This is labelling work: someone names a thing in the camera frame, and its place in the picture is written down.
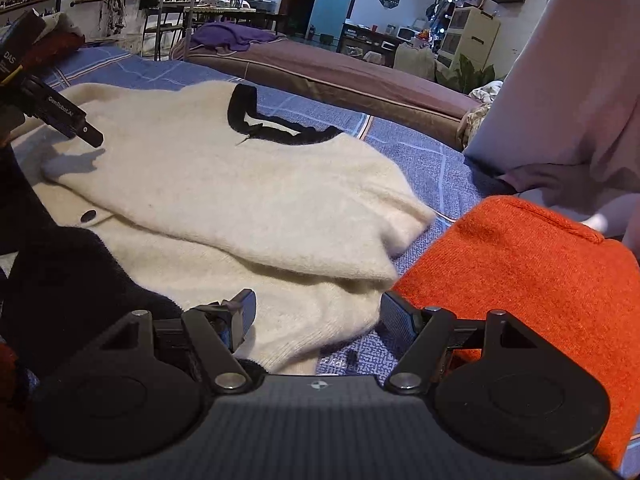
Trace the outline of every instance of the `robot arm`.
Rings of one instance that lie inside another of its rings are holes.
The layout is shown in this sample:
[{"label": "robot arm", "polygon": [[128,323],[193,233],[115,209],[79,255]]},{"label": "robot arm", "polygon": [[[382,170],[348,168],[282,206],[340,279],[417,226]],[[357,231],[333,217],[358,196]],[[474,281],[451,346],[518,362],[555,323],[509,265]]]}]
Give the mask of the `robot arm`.
[{"label": "robot arm", "polygon": [[25,73],[20,61],[45,27],[44,20],[27,10],[0,40],[0,146],[24,115],[37,117],[73,139],[80,137],[94,148],[104,137],[86,122],[86,114],[41,79]]}]

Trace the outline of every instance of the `orange sweater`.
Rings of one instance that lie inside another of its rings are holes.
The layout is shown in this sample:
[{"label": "orange sweater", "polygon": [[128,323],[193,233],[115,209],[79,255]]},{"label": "orange sweater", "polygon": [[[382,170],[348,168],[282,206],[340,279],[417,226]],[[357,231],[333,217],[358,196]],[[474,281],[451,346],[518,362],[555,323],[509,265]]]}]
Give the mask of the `orange sweater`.
[{"label": "orange sweater", "polygon": [[640,411],[640,269],[622,244],[495,196],[449,228],[394,290],[459,318],[507,310],[582,366],[611,401],[596,455],[620,466]]}]

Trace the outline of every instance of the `black button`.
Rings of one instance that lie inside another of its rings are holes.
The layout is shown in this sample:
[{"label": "black button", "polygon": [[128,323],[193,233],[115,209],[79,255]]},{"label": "black button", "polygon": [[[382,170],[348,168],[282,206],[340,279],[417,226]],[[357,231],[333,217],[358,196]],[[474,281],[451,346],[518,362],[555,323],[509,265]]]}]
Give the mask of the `black button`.
[{"label": "black button", "polygon": [[83,224],[85,224],[85,223],[90,222],[91,220],[93,220],[97,215],[98,215],[98,213],[95,211],[95,209],[89,209],[89,211],[87,211],[86,213],[84,213],[80,217],[80,221]]}]

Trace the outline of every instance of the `floor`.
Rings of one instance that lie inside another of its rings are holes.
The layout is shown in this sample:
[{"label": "floor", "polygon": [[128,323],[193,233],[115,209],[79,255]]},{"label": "floor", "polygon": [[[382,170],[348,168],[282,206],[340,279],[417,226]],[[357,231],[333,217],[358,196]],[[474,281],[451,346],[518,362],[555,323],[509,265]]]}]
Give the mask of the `floor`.
[{"label": "floor", "polygon": [[288,36],[291,41],[297,41],[298,43],[305,43],[311,46],[316,46],[318,48],[324,48],[325,50],[330,50],[331,52],[335,52],[337,49],[337,44],[325,45],[315,40],[306,40],[305,38],[299,38],[297,36]]}]

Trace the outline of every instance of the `bed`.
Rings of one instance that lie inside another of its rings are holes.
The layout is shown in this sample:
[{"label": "bed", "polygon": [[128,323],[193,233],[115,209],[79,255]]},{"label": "bed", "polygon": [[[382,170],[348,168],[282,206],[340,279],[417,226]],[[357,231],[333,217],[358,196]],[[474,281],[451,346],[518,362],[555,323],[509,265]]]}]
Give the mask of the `bed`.
[{"label": "bed", "polygon": [[[184,55],[184,40],[170,59]],[[388,119],[461,149],[456,131],[478,102],[437,83],[290,40],[253,44],[246,52],[219,54],[199,46],[188,61],[260,85]]]},{"label": "bed", "polygon": [[[98,82],[125,88],[177,90],[205,80],[240,80],[180,61],[152,62],[115,47],[83,48],[60,63],[46,78],[57,90],[81,82]],[[508,192],[465,161],[464,156],[437,140],[371,115],[311,101],[286,92],[258,86],[258,111],[306,126],[333,125],[362,139],[391,158],[402,169],[415,193],[437,211],[438,218],[409,250],[395,260],[404,273],[418,257],[462,214],[482,198]],[[373,374],[381,380],[397,361],[389,348],[393,341],[384,326],[353,342],[324,348],[318,374]],[[635,433],[640,433],[640,424]],[[640,473],[640,438],[632,438],[620,472],[626,478]]]}]

